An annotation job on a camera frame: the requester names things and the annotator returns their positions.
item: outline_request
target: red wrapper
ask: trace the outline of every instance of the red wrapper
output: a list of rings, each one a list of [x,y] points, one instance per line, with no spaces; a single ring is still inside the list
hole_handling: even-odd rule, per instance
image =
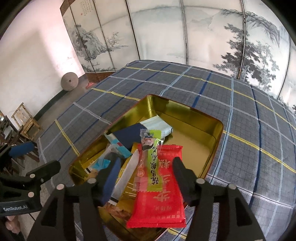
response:
[[[183,198],[173,174],[173,159],[182,159],[182,146],[162,145],[158,151],[159,175],[162,176],[162,192],[137,193],[134,211],[127,228],[183,228],[186,226]]]

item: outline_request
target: yellow stripe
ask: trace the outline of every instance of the yellow stripe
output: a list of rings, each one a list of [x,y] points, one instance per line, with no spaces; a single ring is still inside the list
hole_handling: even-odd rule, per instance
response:
[[[178,235],[178,234],[179,234],[179,232],[178,232],[177,230],[173,229],[173,228],[169,228],[169,229],[168,229],[168,232],[169,232],[170,234],[173,234],[173,235]],[[187,235],[186,235],[186,234],[180,234],[180,237],[181,237],[182,239],[186,239]]]
[[[126,98],[126,99],[140,101],[140,99],[138,99],[138,98],[133,98],[133,97],[129,97],[129,96],[126,96],[126,95],[121,95],[121,94],[118,94],[118,93],[113,92],[113,91],[105,91],[105,90],[100,90],[100,89],[97,89],[97,88],[92,88],[92,90],[96,90],[96,91],[100,91],[100,92],[104,92],[104,93],[113,94],[113,95],[116,95],[116,96],[119,96],[119,97],[123,97],[123,98]]]
[[[136,67],[125,67],[125,68],[128,68],[128,69],[141,69],[141,68],[136,68]],[[172,72],[167,72],[167,71],[160,71],[160,70],[154,70],[154,69],[141,69],[141,70],[150,70],[150,71],[155,71],[155,72],[163,72],[163,73],[167,73],[167,74],[181,75],[181,74],[177,74],[177,73],[172,73]],[[204,80],[204,79],[196,78],[196,77],[192,77],[192,76],[188,76],[188,75],[183,75],[183,76],[188,77],[188,78],[192,78],[192,79],[196,79],[196,80],[206,81],[206,80]],[[220,86],[220,87],[222,87],[222,88],[224,88],[224,89],[231,90],[231,88],[225,87],[225,86],[223,86],[223,85],[220,85],[220,84],[217,84],[217,83],[214,83],[214,82],[211,82],[211,81],[208,81],[208,82],[211,83],[211,84],[213,84],[213,85]],[[237,94],[240,94],[240,95],[242,95],[242,96],[245,96],[245,97],[247,97],[247,98],[249,98],[249,99],[255,101],[252,97],[247,96],[247,95],[245,95],[245,94],[243,94],[243,93],[240,93],[240,92],[235,91],[235,90],[234,90],[233,92],[235,92],[235,93],[237,93]],[[257,100],[256,100],[256,102],[257,102],[258,104],[264,106],[265,108],[267,108],[267,109],[270,110],[271,112],[273,112],[272,109],[270,109],[270,108],[267,107],[266,105],[262,104],[261,102],[259,102],[259,101],[257,101]],[[280,118],[282,118],[285,122],[287,122],[290,126],[292,126],[292,127],[296,130],[296,128],[295,128],[290,122],[288,122],[285,118],[283,118],[282,116],[280,116],[280,115],[279,115],[278,113],[276,113],[276,112],[275,112],[275,114],[276,114],[277,116],[279,116]]]
[[[57,120],[55,120],[55,123],[57,124],[58,128],[60,129],[62,135],[65,137],[65,139],[67,140],[67,142],[69,143],[69,145],[71,146],[71,148],[73,149],[73,151],[75,152],[75,154],[77,156],[80,156],[79,151],[76,149],[76,147],[74,146],[73,142],[69,139],[69,137],[66,135],[66,133],[64,132],[63,128],[61,127],[61,125],[59,124],[59,122]]]
[[[212,81],[208,81],[208,82],[211,83],[211,84],[213,84],[213,85],[220,86],[220,87],[222,87],[222,88],[224,88],[224,89],[231,90],[231,88],[225,87],[225,86],[220,85],[220,84],[217,84],[217,83],[215,83],[215,82],[212,82]]]
[[[240,93],[240,92],[238,92],[238,91],[233,91],[233,92],[235,92],[235,93],[238,93],[238,94],[240,94],[240,95],[242,95],[242,96],[244,96],[244,97],[247,97],[247,98],[249,98],[249,99],[251,99],[251,100],[253,100],[253,101],[255,101],[252,97],[250,97],[250,96],[247,96],[247,95],[245,95],[245,94],[243,94],[243,93]]]
[[[266,150],[263,150],[263,149],[260,148],[259,146],[255,145],[255,144],[253,144],[253,143],[251,143],[251,142],[249,142],[249,141],[247,141],[247,140],[245,140],[245,139],[242,139],[242,138],[240,138],[240,137],[238,137],[238,136],[236,136],[236,135],[233,135],[233,134],[231,134],[231,133],[228,133],[228,135],[231,136],[232,138],[238,140],[238,141],[241,141],[241,142],[243,142],[243,143],[245,143],[245,144],[247,144],[247,145],[249,145],[249,146],[251,146],[251,147],[253,147],[253,148],[255,148],[255,149],[259,150],[259,151],[261,151],[262,153],[264,153],[265,155],[268,155],[269,157],[271,157],[271,158],[274,159],[275,161],[277,161],[277,162],[279,162],[279,163],[282,163],[280,159],[276,158],[274,155],[270,154],[270,153],[267,152]],[[284,165],[287,169],[289,169],[290,171],[296,173],[296,170],[294,170],[293,168],[291,168],[291,167],[288,166],[287,164],[283,163],[283,165]]]

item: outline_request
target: wooden stool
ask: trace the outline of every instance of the wooden stool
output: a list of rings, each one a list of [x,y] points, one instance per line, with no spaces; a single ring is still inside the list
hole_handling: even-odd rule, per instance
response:
[[[28,112],[28,110],[24,106],[24,103],[22,103],[16,109],[16,111],[13,113],[11,118],[13,118],[15,120],[15,122],[19,128],[21,126],[24,126],[23,131],[22,131],[22,135],[29,138],[30,140],[33,140],[33,138],[41,130],[41,126],[37,123],[37,121],[34,119],[34,117]],[[32,135],[29,135],[28,132],[32,127],[36,127],[37,130]]]

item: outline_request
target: plaid tablecloth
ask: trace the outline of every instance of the plaid tablecloth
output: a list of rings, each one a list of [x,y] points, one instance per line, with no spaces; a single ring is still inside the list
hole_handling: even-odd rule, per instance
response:
[[[296,118],[259,89],[206,69],[163,61],[134,61],[74,102],[39,138],[40,160],[59,160],[62,169],[47,183],[73,185],[70,164],[112,122],[148,94],[201,110],[224,124],[206,177],[216,185],[236,184],[250,204],[267,240],[286,229],[295,204]],[[168,229],[160,240],[185,239],[194,209],[186,208],[187,227]],[[210,240],[215,240],[218,204]],[[77,236],[83,240],[80,222]],[[118,240],[107,228],[109,240]]]

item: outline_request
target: pine tree painting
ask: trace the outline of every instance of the pine tree painting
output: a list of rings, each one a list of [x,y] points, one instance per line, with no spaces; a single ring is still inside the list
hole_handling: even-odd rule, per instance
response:
[[[224,9],[221,14],[241,16],[242,12]],[[252,12],[246,12],[246,22],[249,24],[249,27],[263,27],[265,34],[279,47],[280,32],[273,23]],[[237,77],[242,61],[241,57],[244,44],[244,31],[232,24],[228,24],[227,26],[224,26],[224,28],[234,34],[233,40],[229,40],[227,42],[230,45],[230,49],[234,50],[234,53],[227,52],[225,55],[222,55],[221,57],[224,59],[222,64],[214,64],[213,66],[218,70],[223,70],[225,72],[231,71],[232,76]],[[276,78],[275,71],[279,70],[276,61],[273,59],[273,55],[270,50],[271,46],[263,44],[260,41],[253,43],[248,40],[248,36],[249,34],[247,32],[244,65],[240,80],[249,82],[249,77],[251,77],[258,81],[258,88],[263,91],[269,91],[271,88],[271,81]]]

